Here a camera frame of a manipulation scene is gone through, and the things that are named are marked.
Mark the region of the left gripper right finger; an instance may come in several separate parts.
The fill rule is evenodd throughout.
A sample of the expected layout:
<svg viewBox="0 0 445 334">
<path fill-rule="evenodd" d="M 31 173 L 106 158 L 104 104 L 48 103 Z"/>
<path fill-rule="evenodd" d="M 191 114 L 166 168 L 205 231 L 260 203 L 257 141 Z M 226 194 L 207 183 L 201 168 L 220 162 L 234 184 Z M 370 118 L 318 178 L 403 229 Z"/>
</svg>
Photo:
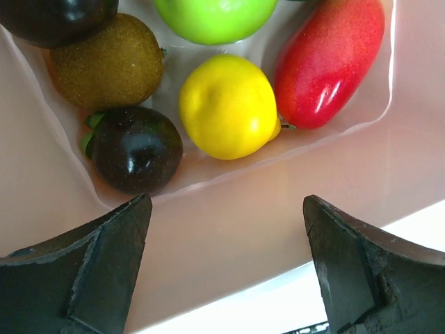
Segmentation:
<svg viewBox="0 0 445 334">
<path fill-rule="evenodd" d="M 443 333 L 444 253 L 318 196 L 303 216 L 331 333 Z"/>
</svg>

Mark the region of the pink plastic bin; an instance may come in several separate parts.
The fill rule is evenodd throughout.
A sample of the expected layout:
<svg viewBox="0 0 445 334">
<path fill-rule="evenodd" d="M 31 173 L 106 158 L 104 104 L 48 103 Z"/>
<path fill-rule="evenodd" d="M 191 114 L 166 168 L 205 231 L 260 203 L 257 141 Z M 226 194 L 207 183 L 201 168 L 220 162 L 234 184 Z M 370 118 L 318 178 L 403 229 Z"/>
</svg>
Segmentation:
<svg viewBox="0 0 445 334">
<path fill-rule="evenodd" d="M 279 333 L 325 318 L 302 219 L 316 194 L 444 249 L 444 2 L 396 4 L 393 100 L 375 124 L 154 201 L 128 333 Z M 1 34 L 1 254 L 107 208 Z"/>
</svg>

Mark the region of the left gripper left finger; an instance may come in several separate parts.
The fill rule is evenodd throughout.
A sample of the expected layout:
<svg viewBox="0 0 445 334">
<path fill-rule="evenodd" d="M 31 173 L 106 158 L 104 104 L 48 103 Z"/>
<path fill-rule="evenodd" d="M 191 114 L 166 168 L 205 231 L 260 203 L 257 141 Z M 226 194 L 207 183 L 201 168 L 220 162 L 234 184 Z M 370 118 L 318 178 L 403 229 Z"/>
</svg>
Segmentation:
<svg viewBox="0 0 445 334">
<path fill-rule="evenodd" d="M 151 213 L 139 195 L 1 258 L 1 332 L 123 333 Z"/>
</svg>

